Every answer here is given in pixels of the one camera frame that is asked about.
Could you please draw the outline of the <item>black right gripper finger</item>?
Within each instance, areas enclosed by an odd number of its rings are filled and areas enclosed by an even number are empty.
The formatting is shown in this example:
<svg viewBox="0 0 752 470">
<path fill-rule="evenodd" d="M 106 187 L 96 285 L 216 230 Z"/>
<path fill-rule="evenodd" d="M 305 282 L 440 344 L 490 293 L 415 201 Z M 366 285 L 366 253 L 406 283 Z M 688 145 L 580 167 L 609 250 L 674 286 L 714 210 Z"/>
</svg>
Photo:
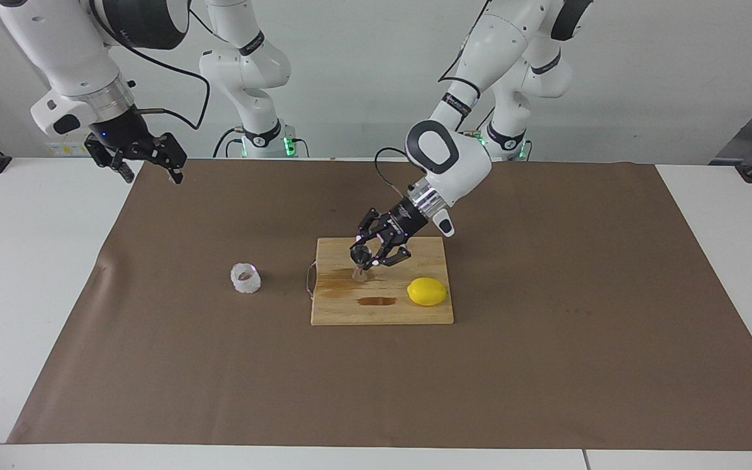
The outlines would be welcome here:
<svg viewBox="0 0 752 470">
<path fill-rule="evenodd" d="M 87 137 L 84 146 L 95 164 L 101 168 L 109 168 L 119 174 L 123 181 L 132 183 L 135 178 L 133 170 L 123 160 L 123 153 L 111 154 L 107 147 L 97 137 Z"/>
<path fill-rule="evenodd" d="M 187 155 L 178 140 L 170 132 L 166 132 L 150 140 L 146 161 L 167 170 L 173 184 L 180 185 L 183 181 L 182 169 L 187 161 Z"/>
</svg>

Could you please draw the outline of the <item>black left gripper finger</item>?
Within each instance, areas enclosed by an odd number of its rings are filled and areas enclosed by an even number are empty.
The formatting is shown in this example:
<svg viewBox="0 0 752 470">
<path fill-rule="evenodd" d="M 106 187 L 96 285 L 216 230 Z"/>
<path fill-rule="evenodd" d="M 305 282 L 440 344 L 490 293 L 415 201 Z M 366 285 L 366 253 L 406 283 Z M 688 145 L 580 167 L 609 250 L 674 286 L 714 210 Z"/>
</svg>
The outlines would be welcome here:
<svg viewBox="0 0 752 470">
<path fill-rule="evenodd" d="M 387 246 L 381 241 L 378 249 L 371 249 L 368 242 L 378 238 L 384 229 L 385 214 L 371 208 L 365 214 L 358 226 L 358 234 L 355 242 L 350 247 L 350 257 L 352 259 L 384 259 L 387 255 Z"/>
<path fill-rule="evenodd" d="M 408 250 L 405 244 L 383 243 L 371 258 L 371 268 L 377 266 L 394 266 L 410 257 L 410 250 Z"/>
</svg>

